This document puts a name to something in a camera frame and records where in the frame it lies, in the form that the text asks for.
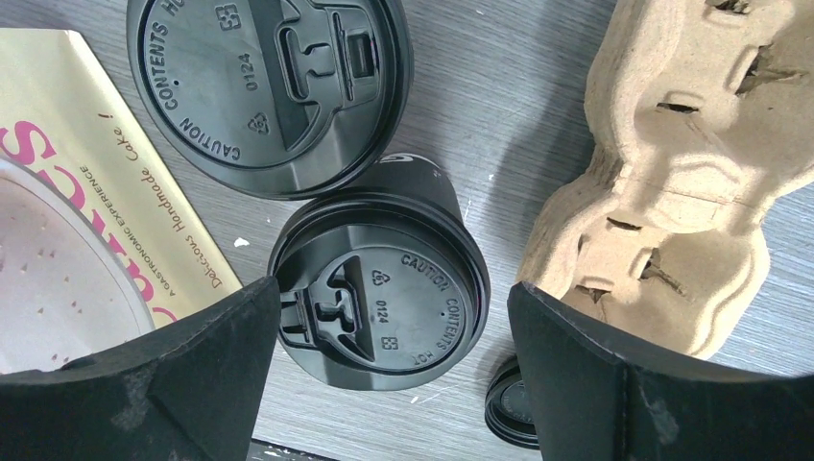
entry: small black lid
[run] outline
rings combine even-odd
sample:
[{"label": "small black lid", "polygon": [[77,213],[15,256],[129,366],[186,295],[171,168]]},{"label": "small black lid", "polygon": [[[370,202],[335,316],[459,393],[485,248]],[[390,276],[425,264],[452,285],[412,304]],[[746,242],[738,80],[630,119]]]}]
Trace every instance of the small black lid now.
[{"label": "small black lid", "polygon": [[131,0],[136,86],[215,180],[302,199],[384,152],[412,82],[399,0]]},{"label": "small black lid", "polygon": [[539,449],[531,406],[516,357],[500,367],[491,381],[484,419],[491,432],[504,441],[524,449]]},{"label": "small black lid", "polygon": [[483,331],[488,299],[472,261],[402,207],[345,194],[301,209],[282,234],[269,267],[287,292],[279,338],[331,386],[419,386]]}]

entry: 0124 number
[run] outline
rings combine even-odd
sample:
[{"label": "0124 number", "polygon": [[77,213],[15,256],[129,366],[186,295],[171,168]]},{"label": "0124 number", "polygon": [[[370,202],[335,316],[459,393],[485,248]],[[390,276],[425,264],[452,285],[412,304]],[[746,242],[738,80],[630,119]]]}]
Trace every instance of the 0124 number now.
[{"label": "0124 number", "polygon": [[244,53],[237,57],[240,60],[240,72],[243,73],[243,80],[246,81],[246,90],[257,90],[257,81],[254,79],[254,64],[251,63],[249,53]]},{"label": "0124 number", "polygon": [[389,314],[387,312],[387,303],[384,302],[384,301],[377,301],[376,302],[376,317],[378,318],[379,323],[380,324],[389,323],[390,321],[387,320],[388,315]]}]

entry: recycling symbol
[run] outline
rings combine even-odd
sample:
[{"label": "recycling symbol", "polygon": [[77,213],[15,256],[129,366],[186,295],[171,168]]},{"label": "recycling symbol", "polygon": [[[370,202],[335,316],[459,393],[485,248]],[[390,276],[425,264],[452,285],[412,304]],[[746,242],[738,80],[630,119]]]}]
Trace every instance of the recycling symbol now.
[{"label": "recycling symbol", "polygon": [[269,117],[263,112],[258,112],[257,115],[249,121],[249,129],[260,134],[268,134]]},{"label": "recycling symbol", "polygon": [[390,281],[390,276],[381,272],[381,271],[373,271],[373,284],[376,286],[381,286],[385,283]]}]

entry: black coffee cup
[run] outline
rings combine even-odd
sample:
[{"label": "black coffee cup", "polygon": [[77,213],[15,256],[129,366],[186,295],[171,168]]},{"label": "black coffee cup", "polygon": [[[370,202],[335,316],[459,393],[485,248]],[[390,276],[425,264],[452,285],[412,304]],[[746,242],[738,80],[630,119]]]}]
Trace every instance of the black coffee cup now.
[{"label": "black coffee cup", "polygon": [[361,178],[300,209],[269,273],[282,295],[279,337],[331,386],[420,386],[461,361],[489,310],[486,263],[434,162],[385,156]]},{"label": "black coffee cup", "polygon": [[358,178],[413,81],[400,0],[130,0],[127,26],[158,129],[209,177],[266,199]]}]

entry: gray wooden table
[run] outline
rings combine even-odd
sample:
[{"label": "gray wooden table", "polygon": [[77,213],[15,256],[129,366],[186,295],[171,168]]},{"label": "gray wooden table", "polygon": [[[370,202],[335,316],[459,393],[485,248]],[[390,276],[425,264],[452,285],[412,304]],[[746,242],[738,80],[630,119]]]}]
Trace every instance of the gray wooden table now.
[{"label": "gray wooden table", "polygon": [[[613,2],[403,1],[416,78],[389,152],[436,158],[452,177],[491,270],[487,330],[446,376],[395,393],[331,389],[278,347],[254,436],[339,459],[539,459],[491,435],[483,398],[492,372],[512,353],[506,298],[534,219],[589,160],[583,88]],[[301,204],[230,191],[170,147],[132,83],[125,8],[126,0],[0,0],[0,26],[81,32],[240,279],[257,279],[281,225]],[[809,187],[769,213],[771,274],[715,361],[782,375],[814,372],[812,199]],[[235,248],[237,238],[251,244]]]}]

